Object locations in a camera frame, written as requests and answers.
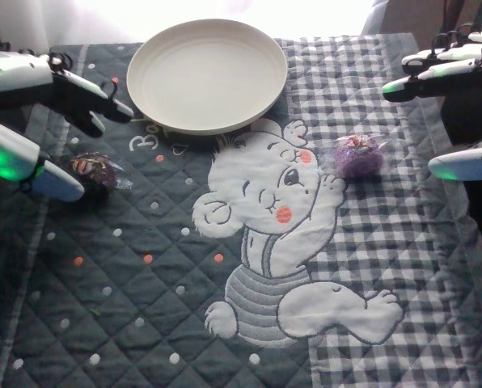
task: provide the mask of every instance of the white plate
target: white plate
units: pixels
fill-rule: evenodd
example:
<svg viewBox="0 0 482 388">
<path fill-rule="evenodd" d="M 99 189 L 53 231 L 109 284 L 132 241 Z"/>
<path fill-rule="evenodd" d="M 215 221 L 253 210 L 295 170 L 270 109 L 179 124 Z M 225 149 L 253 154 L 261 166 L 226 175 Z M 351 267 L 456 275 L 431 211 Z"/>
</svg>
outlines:
<svg viewBox="0 0 482 388">
<path fill-rule="evenodd" d="M 129 64 L 128 90 L 142 113 L 163 127 L 214 135 L 261 117 L 287 74 L 275 40 L 243 23 L 206 19 L 145 42 Z"/>
</svg>

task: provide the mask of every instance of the bright white background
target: bright white background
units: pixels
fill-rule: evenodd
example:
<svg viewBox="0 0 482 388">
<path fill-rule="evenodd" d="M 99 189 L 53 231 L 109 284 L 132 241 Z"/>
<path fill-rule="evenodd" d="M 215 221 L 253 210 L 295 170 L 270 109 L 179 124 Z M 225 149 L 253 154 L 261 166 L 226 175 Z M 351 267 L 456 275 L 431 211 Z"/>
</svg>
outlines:
<svg viewBox="0 0 482 388">
<path fill-rule="evenodd" d="M 271 37 L 359 35 L 387 0 L 0 0 L 0 37 L 14 49 L 131 43 L 194 19 L 251 24 Z"/>
</svg>

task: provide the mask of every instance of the orange cheek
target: orange cheek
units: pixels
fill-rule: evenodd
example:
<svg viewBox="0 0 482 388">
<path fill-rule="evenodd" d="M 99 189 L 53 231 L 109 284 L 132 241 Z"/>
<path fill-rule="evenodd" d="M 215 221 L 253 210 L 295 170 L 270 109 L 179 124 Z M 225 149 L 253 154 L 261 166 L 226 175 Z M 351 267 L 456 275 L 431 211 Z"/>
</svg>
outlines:
<svg viewBox="0 0 482 388">
<path fill-rule="evenodd" d="M 275 213 L 275 217 L 281 224 L 285 224 L 291 219 L 291 209 L 288 206 L 280 206 Z"/>
<path fill-rule="evenodd" d="M 298 157 L 302 161 L 302 163 L 309 163 L 311 162 L 311 153 L 306 150 L 300 150 L 298 152 Z"/>
</svg>

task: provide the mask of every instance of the quilted fabric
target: quilted fabric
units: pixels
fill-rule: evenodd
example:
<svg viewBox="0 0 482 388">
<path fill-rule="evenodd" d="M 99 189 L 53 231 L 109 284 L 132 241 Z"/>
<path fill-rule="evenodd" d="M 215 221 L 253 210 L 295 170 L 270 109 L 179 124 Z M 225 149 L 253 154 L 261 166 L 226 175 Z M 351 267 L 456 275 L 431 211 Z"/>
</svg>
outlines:
<svg viewBox="0 0 482 388">
<path fill-rule="evenodd" d="M 386 174 L 348 181 L 332 240 L 307 270 L 361 297 L 397 294 L 404 318 L 383 344 L 332 328 L 287 348 L 205 329 L 242 260 L 243 233 L 206 238 L 192 207 L 208 191 L 216 139 L 188 139 L 137 113 L 98 141 L 37 108 L 29 135 L 59 158 L 98 150 L 124 165 L 131 191 L 81 208 L 15 194 L 0 218 L 2 386 L 482 386 L 482 242 L 465 191 L 426 168 L 448 144 L 431 100 L 390 104 L 411 36 L 279 40 L 290 76 L 266 115 L 302 120 L 329 169 L 329 141 L 349 133 L 395 140 Z M 138 45 L 63 47 L 92 82 L 125 89 Z"/>
</svg>

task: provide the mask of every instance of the red dot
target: red dot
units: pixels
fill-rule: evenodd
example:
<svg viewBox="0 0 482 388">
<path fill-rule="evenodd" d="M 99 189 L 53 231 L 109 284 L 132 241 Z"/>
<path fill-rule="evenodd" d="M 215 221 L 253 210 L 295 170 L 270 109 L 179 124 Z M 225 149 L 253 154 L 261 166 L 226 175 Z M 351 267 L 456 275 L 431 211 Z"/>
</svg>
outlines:
<svg viewBox="0 0 482 388">
<path fill-rule="evenodd" d="M 306 150 L 300 150 L 298 152 L 298 157 L 302 160 L 302 163 L 309 163 L 311 161 L 311 153 Z"/>
<path fill-rule="evenodd" d="M 75 257 L 74 258 L 74 266 L 79 267 L 83 262 L 83 259 L 81 256 Z"/>
<path fill-rule="evenodd" d="M 275 217 L 281 224 L 285 224 L 291 219 L 291 209 L 288 206 L 281 206 L 277 209 Z"/>
</svg>

